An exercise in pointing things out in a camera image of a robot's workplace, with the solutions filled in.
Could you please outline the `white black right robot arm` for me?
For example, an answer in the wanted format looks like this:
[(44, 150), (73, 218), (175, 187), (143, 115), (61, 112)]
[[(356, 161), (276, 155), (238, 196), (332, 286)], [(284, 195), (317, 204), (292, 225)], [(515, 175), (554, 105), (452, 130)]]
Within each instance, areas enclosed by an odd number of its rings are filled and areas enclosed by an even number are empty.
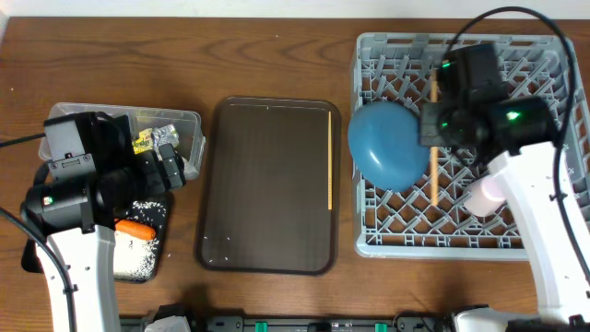
[(532, 269), (537, 313), (487, 305), (449, 318), (453, 331), (586, 331), (589, 229), (562, 155), (565, 125), (538, 96), (510, 98), (491, 44), (448, 50), (437, 68), (439, 101), (420, 113), (420, 143), (473, 148), (499, 186)]

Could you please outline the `large blue plate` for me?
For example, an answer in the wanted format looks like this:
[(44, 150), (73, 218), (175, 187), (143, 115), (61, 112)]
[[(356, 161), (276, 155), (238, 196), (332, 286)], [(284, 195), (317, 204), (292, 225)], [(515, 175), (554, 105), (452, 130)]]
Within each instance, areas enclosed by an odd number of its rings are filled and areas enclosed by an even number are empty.
[(362, 105), (352, 114), (348, 148), (367, 181), (394, 192), (417, 182), (430, 158), (430, 150), (419, 143), (418, 118), (390, 101)]

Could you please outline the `pink cup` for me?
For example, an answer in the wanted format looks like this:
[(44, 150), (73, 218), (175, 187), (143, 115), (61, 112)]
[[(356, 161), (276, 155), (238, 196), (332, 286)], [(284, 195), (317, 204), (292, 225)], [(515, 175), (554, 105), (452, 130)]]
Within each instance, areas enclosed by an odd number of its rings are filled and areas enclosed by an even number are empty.
[(466, 188), (464, 207), (477, 217), (494, 213), (506, 200), (501, 188), (490, 175), (484, 176)]

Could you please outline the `orange carrot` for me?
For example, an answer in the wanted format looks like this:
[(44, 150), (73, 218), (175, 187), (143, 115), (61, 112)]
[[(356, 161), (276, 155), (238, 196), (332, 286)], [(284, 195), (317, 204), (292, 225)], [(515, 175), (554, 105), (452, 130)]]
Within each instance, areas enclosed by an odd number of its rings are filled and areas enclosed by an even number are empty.
[(128, 219), (116, 221), (115, 229), (143, 241), (152, 241), (157, 236), (156, 231), (150, 226)]

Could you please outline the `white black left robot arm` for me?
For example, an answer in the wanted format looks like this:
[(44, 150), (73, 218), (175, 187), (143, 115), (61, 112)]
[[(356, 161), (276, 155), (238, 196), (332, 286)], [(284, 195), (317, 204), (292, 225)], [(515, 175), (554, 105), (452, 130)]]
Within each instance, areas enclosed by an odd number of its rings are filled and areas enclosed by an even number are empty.
[(115, 212), (185, 185), (170, 144), (136, 154), (127, 117), (70, 113), (44, 122), (51, 158), (21, 205), (37, 227), (56, 331), (118, 331)]

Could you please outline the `yellow snack wrapper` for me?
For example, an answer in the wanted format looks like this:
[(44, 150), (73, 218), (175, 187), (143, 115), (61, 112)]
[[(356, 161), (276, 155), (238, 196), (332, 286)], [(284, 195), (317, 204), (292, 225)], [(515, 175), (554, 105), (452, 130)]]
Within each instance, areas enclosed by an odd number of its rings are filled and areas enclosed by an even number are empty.
[(156, 151), (159, 146), (166, 144), (171, 144), (174, 148), (180, 144), (180, 136), (173, 124), (140, 131), (133, 142), (133, 150), (135, 154), (140, 154), (150, 150)]

